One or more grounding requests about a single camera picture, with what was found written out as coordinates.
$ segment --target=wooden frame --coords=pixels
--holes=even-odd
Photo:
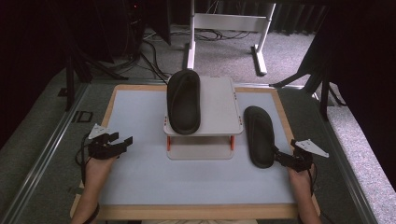
[[[237,87],[236,92],[270,92],[276,110],[282,122],[285,135],[290,142],[293,139],[291,128],[277,91],[272,88]],[[102,126],[107,126],[114,105],[117,91],[166,91],[166,86],[154,85],[119,85],[111,96]],[[70,211],[73,216],[80,195],[76,195]],[[318,214],[319,207],[315,195],[312,197]],[[276,219],[297,218],[297,204],[213,204],[213,205],[103,205],[97,219],[99,220],[144,220],[144,219]]]

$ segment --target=black equipment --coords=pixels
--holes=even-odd
[[[117,139],[119,139],[119,133],[104,133],[93,138],[88,144],[88,155],[97,160],[107,160],[126,152],[126,148],[133,142],[133,138],[130,137],[125,139],[123,143],[110,145],[111,142]]]
[[[278,161],[281,165],[288,166],[297,172],[311,169],[314,160],[312,153],[296,146],[295,143],[296,140],[291,140],[291,145],[294,147],[292,156],[276,149],[275,161]]]

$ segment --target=black shoe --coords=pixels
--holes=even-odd
[[[166,100],[168,118],[176,133],[195,133],[201,124],[200,78],[192,70],[182,70],[171,76]]]
[[[274,164],[275,137],[271,117],[260,107],[249,106],[244,112],[250,159],[259,168]]]

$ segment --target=white stand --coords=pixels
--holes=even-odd
[[[232,80],[200,79],[201,125],[195,133],[175,133],[165,112],[163,130],[168,135],[167,155],[172,160],[228,160],[233,157],[233,136],[243,131]]]
[[[254,46],[255,53],[253,56],[256,58],[258,63],[260,74],[262,76],[267,74],[267,68],[265,67],[265,61],[262,56],[262,47],[264,45],[265,38],[267,37],[276,4],[269,4],[270,10],[267,17],[195,13],[194,6],[195,2],[194,0],[191,0],[191,40],[187,61],[188,69],[194,68],[195,29],[235,30],[262,33],[259,44]]]

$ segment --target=wire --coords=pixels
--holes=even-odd
[[[140,67],[140,68],[143,68],[143,69],[146,69],[146,70],[149,70],[149,71],[151,71],[151,72],[154,72],[151,68],[147,68],[147,67],[145,67],[145,66],[143,66],[143,65],[140,65],[140,64],[137,64],[136,66],[138,66],[138,67]],[[170,73],[164,73],[165,75],[167,75],[167,76],[171,76],[172,74],[170,74]]]
[[[321,213],[324,217],[326,217],[326,219],[327,219],[330,223],[335,224],[335,223],[332,221],[332,219],[331,219],[329,216],[327,216],[326,213],[324,213],[323,211],[320,211],[320,213]]]
[[[213,10],[213,14],[215,14],[216,13],[216,9],[218,7],[218,3],[219,3],[219,0],[213,1],[212,5],[210,5],[209,9],[206,11],[206,14],[208,14],[209,11],[210,11],[210,8],[212,8],[216,4],[215,9]]]
[[[89,133],[84,134],[84,137],[82,138],[82,141],[81,141],[81,149],[80,149],[80,152],[81,152],[81,162],[80,162],[81,163],[81,165],[80,165],[81,180],[84,185],[85,185],[85,168],[87,165],[87,163],[85,163],[84,148],[85,148],[85,140],[87,139],[88,135],[89,135]]]
[[[85,141],[86,141],[86,139],[87,139],[87,137],[88,137],[88,135],[85,134],[84,137],[82,138],[81,147],[80,147],[80,149],[77,151],[76,156],[75,156],[75,162],[76,162],[76,164],[77,164],[78,166],[81,166],[81,164],[82,164],[82,161],[79,161],[79,160],[78,160],[78,156],[79,156],[79,154],[82,153],[82,151],[84,150],[84,148],[87,146],[87,145],[84,145],[84,144],[85,144]]]
[[[152,52],[153,52],[153,63],[150,63],[151,65],[153,65],[154,68],[156,68],[158,70],[158,72],[160,72],[163,76],[165,76],[165,74],[163,73],[163,71],[161,71],[160,67],[158,66],[157,63],[157,50],[155,49],[154,45],[152,45],[150,42],[148,42],[147,40],[143,40],[143,43],[148,44],[151,48],[152,48]]]
[[[130,58],[129,58],[129,60],[128,60],[127,62],[118,64],[118,65],[115,65],[115,66],[108,67],[107,69],[109,69],[109,70],[115,72],[115,73],[118,74],[118,75],[119,75],[119,74],[122,74],[122,73],[125,73],[125,72],[127,72],[127,71],[129,71],[129,70],[131,70],[131,69],[134,68],[134,66],[137,64],[137,61],[138,61],[139,58],[138,58],[138,57],[133,58],[132,56],[129,56],[129,57],[130,57]],[[97,69],[97,67],[95,67],[95,66],[93,66],[93,65],[90,65],[90,64],[89,64],[89,67],[90,67],[91,69]],[[122,72],[118,72],[118,71],[120,71],[121,69],[125,69],[125,68],[127,68],[127,70],[122,71]]]
[[[242,15],[242,7],[241,7],[241,2],[237,2],[235,4],[236,11],[238,12],[238,15]]]
[[[150,66],[152,68],[152,71],[155,73],[155,75],[157,75],[157,77],[159,77],[166,85],[168,85],[167,81],[165,81],[165,79],[160,76],[160,74],[158,74],[158,72],[154,69],[153,65],[151,64],[151,62],[149,61],[148,58],[146,58],[146,56],[143,53],[140,53],[140,55],[142,56],[142,58],[146,61],[146,63],[148,64],[148,66]]]
[[[189,35],[190,33],[191,33],[190,30],[186,30],[186,31],[171,32],[170,35]],[[211,34],[215,35],[215,37],[208,37],[208,36],[205,36],[205,35],[199,35],[199,33],[211,33]],[[158,34],[156,34],[156,33],[146,34],[146,36],[143,39],[144,40],[149,40],[150,37],[154,37],[156,35],[158,35]],[[195,32],[195,37],[198,40],[204,40],[204,41],[243,39],[243,38],[247,37],[248,35],[250,35],[250,32],[240,32],[239,34],[234,35],[234,36],[227,36],[227,35],[224,35],[221,31],[212,30],[212,29],[196,29],[196,32]]]
[[[124,6],[126,6],[125,0],[122,0],[122,4],[123,4]],[[124,55],[125,52],[126,52],[126,50],[128,49],[129,37],[131,36],[131,29],[130,29],[128,23],[129,23],[129,22],[126,23],[126,43],[125,43],[125,48],[124,48],[124,50],[122,51],[122,54],[121,54],[121,55]]]
[[[85,162],[85,165],[88,164],[88,162],[92,159],[93,155],[91,157],[88,158],[88,160]]]
[[[314,194],[314,186],[315,186],[315,183],[317,182],[317,178],[318,178],[318,167],[317,167],[317,165],[314,162],[312,162],[312,164],[314,165],[313,168],[314,168],[315,176],[312,177],[311,171],[309,169],[306,170],[308,172],[309,179],[311,181],[311,195]]]

